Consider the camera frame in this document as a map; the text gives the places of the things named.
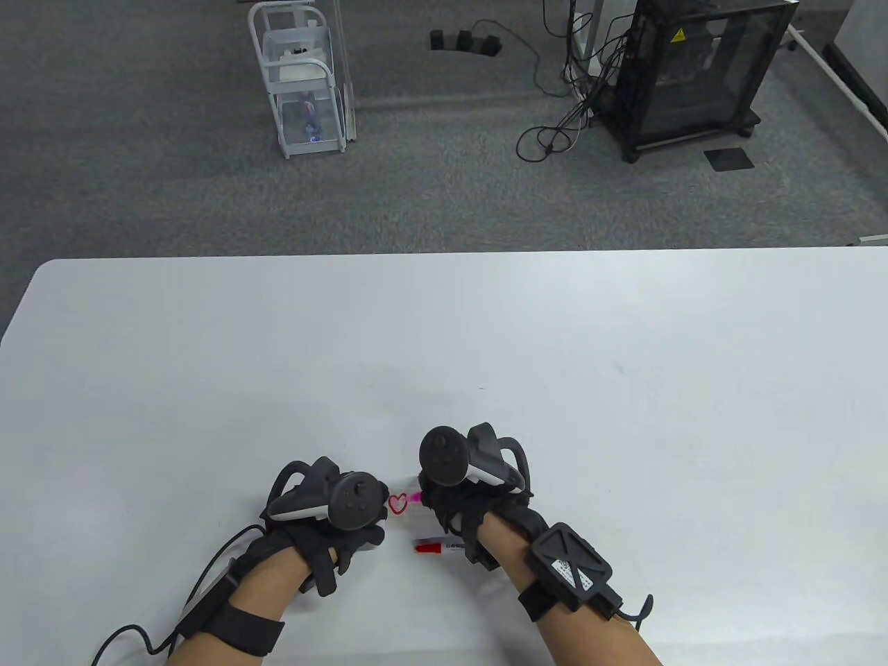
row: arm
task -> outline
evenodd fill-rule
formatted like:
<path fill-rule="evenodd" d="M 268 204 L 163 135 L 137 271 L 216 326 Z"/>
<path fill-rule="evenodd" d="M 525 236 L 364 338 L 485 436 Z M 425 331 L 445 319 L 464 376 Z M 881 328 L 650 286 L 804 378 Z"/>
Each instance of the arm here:
<path fill-rule="evenodd" d="M 478 540 L 518 592 L 536 580 L 524 563 L 527 541 L 493 513 L 484 517 Z M 631 624 L 605 620 L 586 606 L 571 613 L 558 604 L 536 626 L 558 666 L 662 666 Z"/>
<path fill-rule="evenodd" d="M 247 613 L 280 621 L 308 574 L 305 560 L 288 548 L 259 563 L 228 601 Z M 261 657 L 235 650 L 215 636 L 198 632 L 182 644 L 167 666 L 259 666 L 261 662 Z"/>

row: black cabinet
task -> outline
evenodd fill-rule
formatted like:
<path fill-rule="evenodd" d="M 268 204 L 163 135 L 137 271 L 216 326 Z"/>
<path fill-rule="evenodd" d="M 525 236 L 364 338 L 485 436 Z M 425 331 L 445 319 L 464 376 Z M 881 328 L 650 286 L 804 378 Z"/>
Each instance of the black cabinet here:
<path fill-rule="evenodd" d="M 638 0 L 615 86 L 599 112 L 623 159 L 712 132 L 752 136 L 749 106 L 796 0 Z"/>

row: marker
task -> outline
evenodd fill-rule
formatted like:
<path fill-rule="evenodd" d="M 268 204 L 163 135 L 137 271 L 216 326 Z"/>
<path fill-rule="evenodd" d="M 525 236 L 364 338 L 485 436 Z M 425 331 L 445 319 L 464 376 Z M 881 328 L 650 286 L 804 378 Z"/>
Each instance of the marker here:
<path fill-rule="evenodd" d="M 452 555 L 465 553 L 465 543 L 415 543 L 413 552 L 417 555 Z"/>

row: cable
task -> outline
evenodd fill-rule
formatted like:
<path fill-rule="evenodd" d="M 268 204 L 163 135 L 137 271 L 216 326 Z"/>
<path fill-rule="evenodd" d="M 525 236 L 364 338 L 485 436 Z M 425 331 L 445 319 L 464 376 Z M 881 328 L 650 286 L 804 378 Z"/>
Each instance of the cable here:
<path fill-rule="evenodd" d="M 546 32 L 553 37 L 557 37 L 558 39 L 564 39 L 565 37 L 567 37 L 567 35 L 557 35 L 553 33 L 549 28 L 549 24 L 546 23 L 546 0 L 543 0 L 543 27 L 546 28 Z"/>
<path fill-rule="evenodd" d="M 105 642 L 102 643 L 102 647 L 99 648 L 99 651 L 96 653 L 95 658 L 92 660 L 91 666 L 96 666 L 96 664 L 99 663 L 99 659 L 102 658 L 102 653 L 104 653 L 107 647 L 111 645 L 111 641 L 120 636 L 125 631 L 137 631 L 142 637 L 142 640 L 145 641 L 145 649 L 147 650 L 148 654 L 151 655 L 160 654 L 161 652 L 163 652 L 167 648 L 167 646 L 172 643 L 173 639 L 176 636 L 176 632 L 173 631 L 159 646 L 152 647 L 151 639 L 148 637 L 148 634 L 144 629 L 139 627 L 137 624 L 127 624 L 126 626 L 121 627 L 105 639 Z"/>
<path fill-rule="evenodd" d="M 583 120 L 577 127 L 570 127 L 569 125 L 576 119 L 581 116 L 586 116 L 588 111 L 591 109 L 592 105 L 595 103 L 598 95 L 601 90 L 604 88 L 604 85 L 607 83 L 607 78 L 610 76 L 615 62 L 622 56 L 625 51 L 625 44 L 622 44 L 614 49 L 614 52 L 610 54 L 605 63 L 602 65 L 601 74 L 597 77 L 595 84 L 592 86 L 591 90 L 583 97 L 583 99 L 575 104 L 570 111 L 568 111 L 561 120 L 558 121 L 555 125 L 535 125 L 524 130 L 518 140 L 515 142 L 515 155 L 522 162 L 537 164 L 540 162 L 544 162 L 549 158 L 550 155 L 558 154 L 558 153 L 566 153 L 568 150 L 571 150 L 579 139 L 579 132 L 584 129 L 588 121 L 584 117 Z M 538 158 L 528 157 L 521 153 L 521 142 L 524 138 L 530 134 L 531 132 L 536 131 L 536 143 L 543 149 L 543 155 Z M 551 136 L 548 141 L 543 141 L 543 134 L 546 131 L 551 132 Z M 575 138 L 571 138 L 568 132 L 576 132 Z M 555 142 L 558 137 L 564 137 L 567 140 L 567 146 L 564 148 L 556 148 Z"/>
<path fill-rule="evenodd" d="M 637 615 L 629 615 L 624 613 L 621 610 L 618 610 L 616 614 L 622 617 L 626 622 L 634 622 L 635 623 L 635 631 L 641 631 L 641 623 L 647 619 L 647 617 L 651 614 L 651 611 L 654 610 L 654 595 L 648 594 L 647 599 L 645 599 L 645 603 L 642 605 L 641 610 L 638 611 Z"/>
<path fill-rule="evenodd" d="M 617 37 L 614 37 L 613 39 L 610 38 L 610 32 L 611 32 L 611 30 L 614 29 L 614 24 L 616 23 L 616 21 L 618 21 L 619 19 L 628 19 L 630 16 L 635 16 L 635 14 L 632 13 L 632 14 L 623 14 L 622 16 L 614 16 L 614 17 L 611 19 L 611 22 L 607 25 L 607 32 L 605 33 L 605 42 L 601 45 L 601 48 L 599 48 L 597 51 L 595 51 L 594 53 L 592 53 L 592 55 L 588 55 L 588 56 L 586 56 L 585 58 L 577 58 L 576 56 L 574 56 L 574 57 L 573 57 L 573 58 L 574 58 L 574 62 L 575 62 L 576 64 L 578 64 L 578 65 L 581 64 L 581 63 L 583 63 L 584 61 L 585 61 L 585 62 L 589 62 L 589 60 L 598 57 L 598 56 L 600 55 L 600 53 L 601 53 L 602 51 L 604 51 L 604 50 L 607 48 L 607 46 L 608 46 L 609 44 L 611 44 L 612 42 L 617 41 L 618 39 L 623 39 L 624 37 L 626 37 L 626 36 L 627 36 L 627 33 L 629 32 L 628 29 L 627 29 L 626 32 L 624 32 L 622 35 L 619 35 L 619 36 L 617 36 Z"/>
<path fill-rule="evenodd" d="M 514 30 L 507 28 L 502 23 L 500 23 L 498 20 L 493 20 L 493 19 L 478 19 L 478 20 L 476 20 L 472 24 L 472 28 L 471 28 L 472 32 L 474 32 L 475 28 L 481 23 L 490 23 L 491 25 L 497 26 L 498 28 L 505 30 L 507 33 L 509 33 L 511 36 L 513 36 L 519 42 L 524 44 L 528 49 L 530 49 L 530 51 L 534 54 L 534 58 L 536 58 L 536 61 L 534 62 L 534 86 L 543 95 L 546 95 L 547 97 L 554 97 L 554 98 L 558 98 L 558 99 L 563 99 L 563 98 L 567 97 L 572 92 L 572 91 L 567 91 L 564 94 L 559 94 L 557 92 L 547 91 L 545 88 L 542 87 L 542 85 L 540 85 L 540 83 L 536 80 L 536 76 L 539 73 L 539 69 L 540 69 L 540 61 L 541 61 L 540 53 L 524 37 L 522 37 L 521 35 L 516 33 Z"/>
<path fill-rule="evenodd" d="M 242 529 L 240 532 L 238 532 L 236 535 L 234 535 L 234 536 L 232 536 L 230 539 L 228 539 L 228 541 L 226 541 L 225 543 L 223 543 L 223 544 L 222 544 L 222 547 L 219 548 L 219 550 L 216 551 L 216 554 L 213 555 L 213 557 L 210 559 L 210 563 L 209 563 L 206 567 L 203 568 L 203 571 L 202 571 L 201 574 L 197 577 L 197 583 L 195 583 L 195 584 L 194 584 L 194 587 L 191 588 L 191 591 L 188 592 L 188 599 L 185 600 L 185 605 L 186 605 L 186 606 L 187 606 L 188 603 L 191 601 L 191 599 L 194 598 L 194 595 L 197 594 L 197 591 L 201 589 L 201 583 L 203 583 L 203 579 L 207 577 L 207 574 L 210 572 L 210 569 L 212 569 L 212 568 L 213 568 L 213 565 L 216 564 L 216 560 L 218 560 L 220 557 L 222 557 L 222 553 L 224 553 L 224 552 L 227 551 L 229 548 L 231 548 L 232 544 L 233 544 L 235 541 L 237 541 L 237 540 L 240 539 L 242 536 L 244 536 L 245 534 L 247 534 L 247 532 L 249 532 L 251 529 L 257 529 L 257 530 L 259 530 L 263 535 L 267 534 L 266 529 L 265 529 L 264 527 L 262 527 L 262 526 L 259 525 L 259 524 L 254 523 L 253 525 L 248 525 L 247 527 L 245 527 L 244 529 Z M 172 657 L 172 653 L 173 653 L 173 651 L 175 651 L 175 649 L 176 649 L 176 640 L 177 640 L 177 638 L 176 638 L 176 635 L 175 635 L 175 633 L 174 633 L 173 636 L 172 636 L 172 642 L 170 643 L 170 651 L 167 653 L 167 659 L 169 659 L 170 657 Z"/>
<path fill-rule="evenodd" d="M 242 536 L 247 534 L 247 532 L 249 532 L 251 529 L 257 529 L 262 534 L 266 533 L 266 529 L 264 527 L 262 527 L 261 525 L 249 525 L 249 526 L 245 527 L 244 529 L 242 529 L 240 532 L 238 532 L 236 535 L 234 535 L 230 539 L 228 539 L 228 541 L 226 541 L 225 544 L 218 551 L 216 551 L 216 554 L 213 555 L 213 558 L 210 560 L 210 563 L 201 572 L 200 577 L 197 579 L 197 583 L 194 584 L 194 587 L 192 588 L 191 592 L 188 594 L 188 600 L 186 601 L 186 606 L 188 605 L 188 601 L 191 601 L 191 599 L 194 598 L 194 595 L 197 594 L 197 591 L 201 587 L 201 583 L 203 583 L 203 579 L 207 577 L 207 574 L 210 572 L 210 569 L 212 568 L 212 566 L 214 564 L 216 564 L 216 560 L 218 560 L 222 556 L 222 553 L 224 553 L 225 551 L 227 551 L 231 547 L 232 543 L 234 543 L 235 541 L 240 539 Z M 105 653 L 105 650 L 107 650 L 107 647 L 109 645 L 111 645 L 111 642 L 115 638 L 120 636 L 122 633 L 124 633 L 125 631 L 137 631 L 139 633 L 139 635 L 142 637 L 142 640 L 145 642 L 146 651 L 148 652 L 148 654 L 151 654 L 152 656 L 154 656 L 155 654 L 160 654 L 161 652 L 163 652 L 163 650 L 167 649 L 167 647 L 168 647 L 170 649 L 170 651 L 167 654 L 167 659 L 169 659 L 172 656 L 173 650 L 176 649 L 176 632 L 175 631 L 173 631 L 168 637 L 166 637 L 159 646 L 154 647 L 151 645 L 151 638 L 148 637 L 147 631 L 145 631 L 142 627 L 140 627 L 137 624 L 127 624 L 127 625 L 124 625 L 123 627 L 121 627 L 120 629 L 115 630 L 114 633 L 112 633 L 108 638 L 105 639 L 105 642 L 102 643 L 101 647 L 99 648 L 99 651 L 96 652 L 96 656 L 93 657 L 91 666 L 96 666 L 99 663 L 99 659 L 102 658 L 102 655 Z"/>

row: heart drawing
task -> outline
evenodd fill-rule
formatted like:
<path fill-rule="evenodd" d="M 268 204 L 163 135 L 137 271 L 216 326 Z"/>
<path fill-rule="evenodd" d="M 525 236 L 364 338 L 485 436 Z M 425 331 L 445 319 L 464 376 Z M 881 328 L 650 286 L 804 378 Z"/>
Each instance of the heart drawing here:
<path fill-rule="evenodd" d="M 400 495 L 389 495 L 389 509 L 392 510 L 392 513 L 394 515 L 400 516 L 403 512 L 407 510 L 407 506 L 407 493 L 401 493 Z"/>

